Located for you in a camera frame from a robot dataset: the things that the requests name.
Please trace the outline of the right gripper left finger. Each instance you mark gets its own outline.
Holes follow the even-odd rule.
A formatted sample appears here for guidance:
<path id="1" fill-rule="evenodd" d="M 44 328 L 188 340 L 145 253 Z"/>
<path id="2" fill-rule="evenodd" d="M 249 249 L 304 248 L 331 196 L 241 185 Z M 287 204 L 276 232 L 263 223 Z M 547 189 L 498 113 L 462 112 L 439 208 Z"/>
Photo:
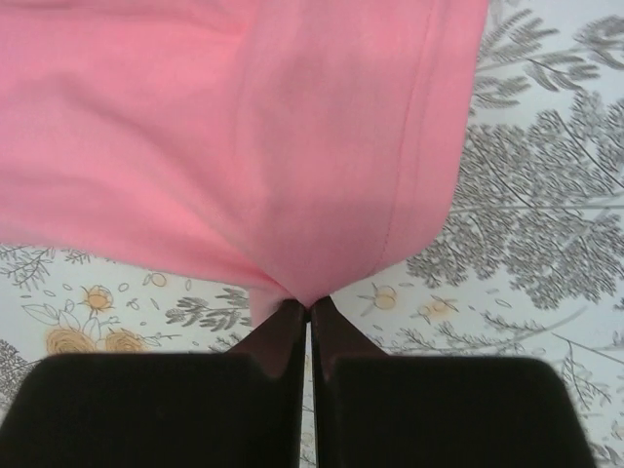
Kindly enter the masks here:
<path id="1" fill-rule="evenodd" d="M 305 311 L 285 301 L 223 353 L 59 354 L 1 426 L 5 467 L 295 467 Z"/>

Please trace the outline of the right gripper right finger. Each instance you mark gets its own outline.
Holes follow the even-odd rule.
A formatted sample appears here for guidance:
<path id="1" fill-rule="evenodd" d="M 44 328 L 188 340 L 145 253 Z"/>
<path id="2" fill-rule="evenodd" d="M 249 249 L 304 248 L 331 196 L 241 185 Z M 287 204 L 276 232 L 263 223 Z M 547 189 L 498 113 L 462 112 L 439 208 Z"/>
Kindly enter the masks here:
<path id="1" fill-rule="evenodd" d="M 564 384 L 521 357 L 389 355 L 329 298 L 310 311 L 321 467 L 591 467 Z"/>

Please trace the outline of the pink t shirt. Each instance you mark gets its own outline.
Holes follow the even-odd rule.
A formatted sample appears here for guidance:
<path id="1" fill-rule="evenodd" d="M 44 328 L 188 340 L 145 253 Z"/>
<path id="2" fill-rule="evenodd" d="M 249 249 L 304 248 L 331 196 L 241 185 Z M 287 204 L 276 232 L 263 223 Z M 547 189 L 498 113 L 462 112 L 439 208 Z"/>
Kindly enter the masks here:
<path id="1" fill-rule="evenodd" d="M 1 239 L 246 288 L 255 321 L 429 246 L 485 1 L 5 1 Z"/>

